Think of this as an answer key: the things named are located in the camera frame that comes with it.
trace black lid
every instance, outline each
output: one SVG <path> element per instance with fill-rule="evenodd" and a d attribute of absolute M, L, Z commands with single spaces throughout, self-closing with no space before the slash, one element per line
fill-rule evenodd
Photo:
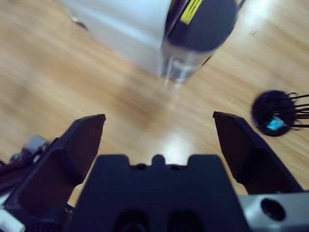
<path fill-rule="evenodd" d="M 235 0 L 191 0 L 190 2 L 192 1 L 201 1 L 201 4 L 190 23 L 187 25 L 179 19 L 168 35 L 168 40 L 187 49 L 211 51 L 222 44 L 232 32 L 238 6 Z"/>

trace cylindrical container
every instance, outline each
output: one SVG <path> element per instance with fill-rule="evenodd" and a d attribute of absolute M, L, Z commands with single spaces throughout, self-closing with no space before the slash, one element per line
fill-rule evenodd
<path fill-rule="evenodd" d="M 166 77 L 181 83 L 195 73 L 230 35 L 237 13 L 235 0 L 190 0 L 163 42 Z"/>

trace silver metal part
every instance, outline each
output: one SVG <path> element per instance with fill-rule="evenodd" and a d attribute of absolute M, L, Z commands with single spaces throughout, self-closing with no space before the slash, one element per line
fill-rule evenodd
<path fill-rule="evenodd" d="M 262 201 L 281 205 L 284 217 L 273 219 Z M 239 202 L 254 232 L 309 232 L 309 192 L 239 196 Z M 271 205 L 269 210 L 277 209 Z"/>
<path fill-rule="evenodd" d="M 48 141 L 38 135 L 33 136 L 28 144 L 25 146 L 26 149 L 32 151 L 33 153 L 43 148 L 45 145 L 48 144 Z"/>
<path fill-rule="evenodd" d="M 25 226 L 3 208 L 10 193 L 0 196 L 0 230 L 4 232 L 23 232 Z"/>

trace hardwood floor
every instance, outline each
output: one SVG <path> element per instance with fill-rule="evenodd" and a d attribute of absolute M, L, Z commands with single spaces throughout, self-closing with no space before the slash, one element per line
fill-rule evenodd
<path fill-rule="evenodd" d="M 132 164 L 149 164 L 158 153 L 179 164 L 194 153 L 223 157 L 213 111 L 251 123 L 251 104 L 262 91 L 309 91 L 305 0 L 247 0 L 226 43 L 183 86 L 166 86 L 127 63 L 53 0 L 2 0 L 0 14 L 3 160 L 35 134 L 53 139 L 73 120 L 98 113 L 107 118 L 99 154 L 124 153 Z M 263 138 L 308 189 L 309 129 Z"/>

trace yellow label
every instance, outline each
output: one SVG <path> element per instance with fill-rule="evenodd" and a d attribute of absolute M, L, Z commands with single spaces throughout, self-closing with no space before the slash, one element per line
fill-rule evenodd
<path fill-rule="evenodd" d="M 183 12 L 183 14 L 180 18 L 180 21 L 189 25 L 189 23 L 191 22 L 193 16 L 197 12 L 202 1 L 203 0 L 191 0 L 190 3 L 188 4 L 187 8 Z"/>

